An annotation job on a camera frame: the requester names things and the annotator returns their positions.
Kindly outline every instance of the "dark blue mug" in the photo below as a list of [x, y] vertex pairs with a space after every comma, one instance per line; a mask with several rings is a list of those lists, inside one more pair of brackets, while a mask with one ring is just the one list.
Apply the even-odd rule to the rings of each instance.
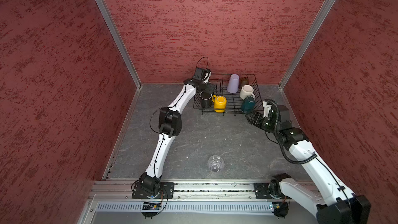
[[243, 101], [242, 106], [240, 107], [240, 109], [244, 113], [249, 113], [249, 112], [251, 112], [253, 110], [255, 104], [256, 104], [256, 100], [254, 99], [253, 96], [249, 95]]

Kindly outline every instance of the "red textured wall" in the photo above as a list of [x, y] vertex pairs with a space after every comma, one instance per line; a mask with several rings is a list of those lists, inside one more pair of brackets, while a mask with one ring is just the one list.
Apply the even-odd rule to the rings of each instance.
[[143, 82], [219, 73], [277, 84], [324, 0], [105, 0]]
[[0, 12], [0, 223], [74, 223], [134, 83], [94, 0]]
[[323, 159], [397, 223], [398, 0], [337, 0], [285, 87]]

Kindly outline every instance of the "dish rack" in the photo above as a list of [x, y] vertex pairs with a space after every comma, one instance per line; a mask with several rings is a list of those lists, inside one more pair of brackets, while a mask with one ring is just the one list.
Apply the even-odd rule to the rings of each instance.
[[[240, 89], [238, 89], [238, 92], [236, 93], [230, 93], [226, 90], [231, 75], [232, 75], [231, 73], [212, 73], [209, 82], [216, 85], [213, 95], [216, 96], [221, 95], [226, 98], [226, 107], [222, 115], [226, 113], [233, 113], [236, 116], [237, 114], [244, 114], [244, 112], [240, 109], [243, 100], [239, 97]], [[254, 89], [253, 93], [256, 96], [255, 97], [256, 103], [254, 105], [253, 110], [254, 111], [264, 110], [263, 101], [261, 99], [260, 89], [258, 88], [256, 76], [254, 74], [239, 74], [239, 73], [237, 73], [237, 75], [239, 76], [239, 78], [247, 77], [247, 79], [249, 80], [249, 85], [252, 86]], [[202, 114], [204, 112], [213, 112], [220, 114], [219, 112], [214, 111], [214, 103], [210, 108], [202, 107], [199, 93], [200, 92], [196, 92], [193, 101], [193, 108], [201, 110]]]

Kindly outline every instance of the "gray floor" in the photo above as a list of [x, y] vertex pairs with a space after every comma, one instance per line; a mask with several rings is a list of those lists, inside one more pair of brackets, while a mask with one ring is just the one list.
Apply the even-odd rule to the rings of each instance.
[[130, 223], [176, 223], [176, 224], [316, 224], [316, 218], [298, 203], [291, 203], [286, 219], [275, 216], [243, 215], [243, 214], [199, 214], [199, 213], [161, 213], [146, 219], [141, 213], [129, 212], [97, 212], [93, 224], [130, 224]]
[[[283, 104], [276, 85], [259, 85], [261, 98]], [[155, 150], [158, 134], [149, 128], [152, 113], [169, 105], [182, 85], [145, 84], [110, 178], [138, 178], [145, 172]], [[152, 118], [156, 127], [159, 114]], [[264, 131], [249, 125], [243, 114], [204, 113], [193, 109], [193, 99], [182, 112], [183, 128], [167, 155], [163, 179], [270, 179], [278, 173], [288, 173], [296, 180], [310, 177], [300, 165], [287, 162], [279, 146], [267, 140]], [[212, 173], [207, 160], [220, 155], [225, 170]]]

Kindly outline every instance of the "lavender tumbler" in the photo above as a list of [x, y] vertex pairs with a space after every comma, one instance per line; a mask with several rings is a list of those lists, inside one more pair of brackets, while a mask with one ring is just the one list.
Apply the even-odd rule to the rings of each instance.
[[226, 90], [230, 93], [236, 93], [238, 91], [238, 88], [239, 88], [239, 76], [237, 74], [233, 74], [229, 78]]

